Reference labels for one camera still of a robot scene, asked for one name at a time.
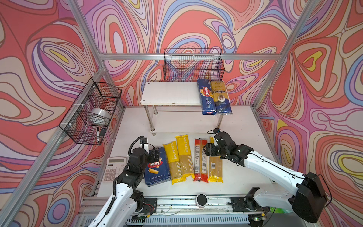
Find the blue Barilla rigatoni box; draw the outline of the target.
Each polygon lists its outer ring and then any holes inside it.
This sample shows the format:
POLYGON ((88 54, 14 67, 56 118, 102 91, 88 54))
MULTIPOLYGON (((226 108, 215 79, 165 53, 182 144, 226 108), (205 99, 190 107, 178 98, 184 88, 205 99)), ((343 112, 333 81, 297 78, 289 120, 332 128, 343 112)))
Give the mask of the blue Barilla rigatoni box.
POLYGON ((145 170, 145 185, 148 187, 168 182, 171 180, 170 168, 168 159, 163 147, 158 149, 159 160, 154 163, 149 163, 145 170))

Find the blue Barilla spaghetti box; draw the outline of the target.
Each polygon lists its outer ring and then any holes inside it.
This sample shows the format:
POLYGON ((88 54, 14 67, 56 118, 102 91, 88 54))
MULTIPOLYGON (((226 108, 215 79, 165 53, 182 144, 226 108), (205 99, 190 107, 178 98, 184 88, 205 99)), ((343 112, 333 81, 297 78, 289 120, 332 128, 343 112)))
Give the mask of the blue Barilla spaghetti box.
POLYGON ((197 80, 199 97, 201 103, 201 112, 203 115, 215 115, 217 112, 210 82, 208 79, 197 80))

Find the blue clear spaghetti bag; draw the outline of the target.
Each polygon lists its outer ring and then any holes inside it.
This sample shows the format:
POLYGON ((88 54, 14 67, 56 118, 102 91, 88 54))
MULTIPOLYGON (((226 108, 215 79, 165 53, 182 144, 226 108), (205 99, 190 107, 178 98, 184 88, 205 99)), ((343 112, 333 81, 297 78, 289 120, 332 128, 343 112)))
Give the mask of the blue clear spaghetti bag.
POLYGON ((230 100, 226 85, 223 81, 210 82, 212 94, 216 106, 216 113, 218 114, 232 114, 230 100))

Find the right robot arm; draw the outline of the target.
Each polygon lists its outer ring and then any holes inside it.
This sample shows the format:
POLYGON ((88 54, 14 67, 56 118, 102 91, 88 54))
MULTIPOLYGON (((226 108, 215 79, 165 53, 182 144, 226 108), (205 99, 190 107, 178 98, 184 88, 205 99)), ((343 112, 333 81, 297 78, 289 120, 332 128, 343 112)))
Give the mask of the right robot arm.
POLYGON ((317 223, 323 209, 329 204, 319 175, 303 174, 282 166, 255 151, 253 148, 237 145, 230 135, 219 128, 213 130, 214 142, 203 146, 203 152, 210 157, 220 157, 251 170, 254 170, 285 189, 268 191, 254 186, 240 203, 242 208, 257 211, 264 207, 274 207, 293 211, 310 223, 317 223))

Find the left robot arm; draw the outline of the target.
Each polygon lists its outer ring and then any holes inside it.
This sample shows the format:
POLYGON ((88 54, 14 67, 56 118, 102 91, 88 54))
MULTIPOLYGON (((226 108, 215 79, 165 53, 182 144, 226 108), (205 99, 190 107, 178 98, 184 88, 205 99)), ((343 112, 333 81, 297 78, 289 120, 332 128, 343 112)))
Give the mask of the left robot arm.
POLYGON ((159 157, 155 147, 149 151, 149 145, 144 136, 132 142, 126 167, 113 180, 112 194, 89 224, 91 227, 122 227, 129 218, 145 220, 157 211, 157 199, 144 200, 144 193, 137 190, 148 164, 159 157))

